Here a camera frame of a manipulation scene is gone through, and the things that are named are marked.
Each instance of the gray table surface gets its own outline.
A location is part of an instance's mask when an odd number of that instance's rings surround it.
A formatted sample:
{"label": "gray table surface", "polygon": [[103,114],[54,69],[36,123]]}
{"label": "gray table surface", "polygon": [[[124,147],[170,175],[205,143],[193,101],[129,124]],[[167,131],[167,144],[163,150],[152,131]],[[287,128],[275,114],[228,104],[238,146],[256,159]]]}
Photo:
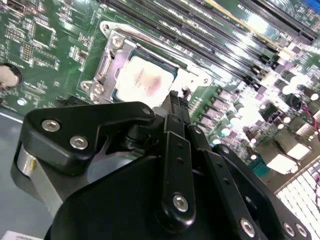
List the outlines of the gray table surface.
{"label": "gray table surface", "polygon": [[46,206],[16,187],[11,178],[22,124],[3,114],[7,112],[0,109],[0,239],[8,230],[43,239],[53,218]]}

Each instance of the dimm slot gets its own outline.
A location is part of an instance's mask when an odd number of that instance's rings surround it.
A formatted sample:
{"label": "dimm slot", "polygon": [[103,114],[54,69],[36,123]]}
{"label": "dimm slot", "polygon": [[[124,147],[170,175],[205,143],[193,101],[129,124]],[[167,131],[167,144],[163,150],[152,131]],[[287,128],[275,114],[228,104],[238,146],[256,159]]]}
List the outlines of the dimm slot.
{"label": "dimm slot", "polygon": [[[185,14],[197,17],[198,21],[202,22],[203,24],[207,25],[208,27],[212,27],[212,26],[215,26],[215,24],[217,24],[213,20],[210,20],[210,19],[202,16],[196,10],[194,10],[193,8],[191,8],[185,4],[179,5],[176,0],[167,0],[167,1],[170,2],[176,8],[183,10],[185,12]],[[233,22],[229,21],[228,19],[226,19],[225,16],[223,15],[223,13],[219,12],[218,10],[216,10],[216,9],[208,10],[207,8],[205,8],[202,4],[200,4],[196,0],[188,0],[188,2],[192,3],[194,6],[199,8],[206,15],[212,16],[214,19],[216,19],[217,21],[219,21],[223,25],[232,28],[234,31],[238,32],[239,34],[241,34],[243,36],[248,35],[247,31],[245,31],[241,26],[238,26],[238,25],[234,24]],[[252,35],[252,38],[250,38],[250,40],[252,42],[254,42],[255,44],[257,44],[259,47],[264,48],[264,49],[268,49],[272,53],[278,52],[278,50],[269,46],[264,40],[259,39],[256,36]]]}
{"label": "dimm slot", "polygon": [[258,14],[260,17],[262,17],[265,21],[267,21],[269,24],[274,26],[276,29],[293,37],[299,43],[311,45],[315,40],[313,37],[310,37],[298,27],[290,24],[284,18],[278,19],[276,16],[272,15],[272,13],[270,13],[268,9],[264,8],[263,5],[261,6],[260,4],[257,4],[253,0],[238,0],[238,1],[242,5],[247,7],[249,10]]}
{"label": "dimm slot", "polygon": [[[159,8],[156,5],[150,4],[149,2],[143,2],[145,6],[147,6],[148,9],[152,11],[159,10]],[[171,23],[176,22],[176,25],[181,29],[184,33],[189,33],[190,36],[192,36],[195,39],[201,39],[204,42],[210,43],[210,45],[215,49],[216,52],[219,52],[222,55],[226,55],[226,57],[232,59],[234,62],[242,66],[246,69],[251,69],[253,67],[253,64],[251,61],[244,57],[238,57],[236,56],[229,48],[224,46],[223,44],[214,41],[208,37],[205,37],[203,34],[195,31],[195,29],[187,24],[185,24],[182,20],[172,16],[171,14],[168,14],[165,11],[160,11],[158,13],[159,16],[164,17],[165,19],[170,19]]]}
{"label": "dimm slot", "polygon": [[153,4],[155,4],[155,5],[157,5],[156,4],[156,2],[157,2],[157,3],[165,6],[168,9],[174,10],[177,14],[183,16],[184,18],[192,20],[193,23],[195,23],[196,25],[198,25],[202,29],[204,29],[208,32],[211,32],[216,37],[219,37],[220,39],[222,39],[226,42],[230,42],[234,46],[242,49],[251,58],[256,59],[256,60],[258,60],[260,58],[261,54],[257,52],[258,51],[257,49],[255,49],[254,47],[251,47],[249,45],[247,47],[239,46],[240,44],[243,44],[243,41],[241,39],[237,38],[236,36],[232,35],[229,32],[222,31],[218,24],[216,24],[216,25],[212,24],[212,26],[205,25],[205,24],[201,23],[200,21],[198,21],[198,19],[199,19],[198,17],[187,15],[184,11],[181,11],[180,9],[176,8],[172,4],[168,3],[168,1],[166,1],[166,0],[151,0],[151,2],[153,2]]}
{"label": "dimm slot", "polygon": [[308,28],[307,26],[303,25],[301,22],[294,19],[292,16],[287,14],[286,12],[282,11],[280,8],[276,7],[275,5],[271,4],[271,2],[267,0],[253,0],[260,6],[264,6],[266,9],[269,10],[269,12],[272,12],[273,15],[276,15],[280,20],[285,21],[286,23],[290,24],[290,26],[299,28],[300,31],[305,32],[308,34],[311,38],[317,39],[319,35]]}
{"label": "dimm slot", "polygon": [[188,41],[187,39],[178,36],[175,32],[171,31],[170,29],[163,27],[160,24],[155,24],[154,22],[146,21],[146,19],[142,17],[141,14],[132,10],[127,5],[124,5],[117,0],[110,0],[109,5],[117,12],[132,17],[133,19],[135,19],[135,21],[137,21],[142,25],[149,26],[154,32],[157,32],[160,35],[166,37],[168,40],[179,44],[184,49],[190,52],[196,52],[197,54],[201,55],[204,60],[208,62],[212,62],[214,65],[223,69],[227,73],[239,79],[246,78],[247,76],[246,73],[241,72],[240,70],[230,65],[229,63],[223,61],[222,59],[218,58],[217,56],[210,54],[207,51],[204,51],[203,49],[194,45],[192,42]]}

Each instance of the black mechanical arm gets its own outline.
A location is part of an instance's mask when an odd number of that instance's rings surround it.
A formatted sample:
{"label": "black mechanical arm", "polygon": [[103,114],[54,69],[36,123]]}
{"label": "black mechanical arm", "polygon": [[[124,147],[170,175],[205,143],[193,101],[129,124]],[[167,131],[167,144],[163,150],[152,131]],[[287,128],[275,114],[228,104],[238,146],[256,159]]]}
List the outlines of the black mechanical arm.
{"label": "black mechanical arm", "polygon": [[[226,145],[211,149],[188,103],[38,109],[25,116],[11,175],[54,215],[45,240],[311,240]],[[89,183],[88,167],[135,160]]]}

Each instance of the motherboard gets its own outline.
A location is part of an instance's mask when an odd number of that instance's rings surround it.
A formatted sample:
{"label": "motherboard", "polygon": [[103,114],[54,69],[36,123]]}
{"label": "motherboard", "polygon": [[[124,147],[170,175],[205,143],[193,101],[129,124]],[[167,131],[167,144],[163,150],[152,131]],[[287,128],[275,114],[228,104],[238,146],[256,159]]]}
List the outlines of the motherboard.
{"label": "motherboard", "polygon": [[176,91],[258,176],[296,171],[318,137],[311,0],[0,0],[0,23],[0,101],[18,114]]}

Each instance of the metal cylinder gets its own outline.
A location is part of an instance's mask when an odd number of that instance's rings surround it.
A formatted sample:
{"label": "metal cylinder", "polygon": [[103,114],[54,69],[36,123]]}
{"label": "metal cylinder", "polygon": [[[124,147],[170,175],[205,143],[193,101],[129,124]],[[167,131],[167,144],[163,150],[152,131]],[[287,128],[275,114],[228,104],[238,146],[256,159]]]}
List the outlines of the metal cylinder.
{"label": "metal cylinder", "polygon": [[230,135],[230,129],[225,124],[221,124],[219,126],[219,131],[220,131],[221,137],[226,137]]}
{"label": "metal cylinder", "polygon": [[273,124],[278,128],[278,129],[283,129],[285,127],[284,123],[280,119],[276,119]]}
{"label": "metal cylinder", "polygon": [[213,144],[213,145],[217,145],[217,144],[221,144],[221,140],[220,140],[220,138],[219,138],[219,136],[218,135],[212,135],[211,137],[210,137],[210,142],[211,142],[211,144]]}
{"label": "metal cylinder", "polygon": [[245,106],[244,106],[242,103],[238,103],[238,104],[236,104],[234,107],[235,107],[236,111],[237,111],[240,115],[245,114],[246,109],[245,109]]}
{"label": "metal cylinder", "polygon": [[281,121],[283,121],[285,124],[288,124],[291,122],[291,118],[286,114],[286,113],[282,113],[282,115],[280,116]]}
{"label": "metal cylinder", "polygon": [[256,160],[257,159],[257,154],[256,152],[250,147],[246,147],[246,152],[248,153],[248,156],[251,160]]}
{"label": "metal cylinder", "polygon": [[239,118],[236,117],[233,113],[228,113],[226,115],[231,125],[237,125],[239,123]]}
{"label": "metal cylinder", "polygon": [[249,130],[246,130],[244,132],[244,134],[246,135],[246,137],[249,139],[249,142],[251,144],[255,144],[257,142],[255,136],[252,134],[252,132],[250,132]]}
{"label": "metal cylinder", "polygon": [[283,75],[283,77],[284,77],[285,80],[290,82],[291,85],[297,86],[298,84],[301,83],[301,78],[299,76],[293,74],[292,72],[286,72]]}
{"label": "metal cylinder", "polygon": [[281,81],[277,87],[284,95],[292,94],[295,89],[293,86],[286,84],[284,81]]}
{"label": "metal cylinder", "polygon": [[311,99],[311,101],[315,101],[319,98],[319,94],[313,91],[312,89],[308,87],[304,87],[302,90],[303,94],[306,95],[308,98]]}

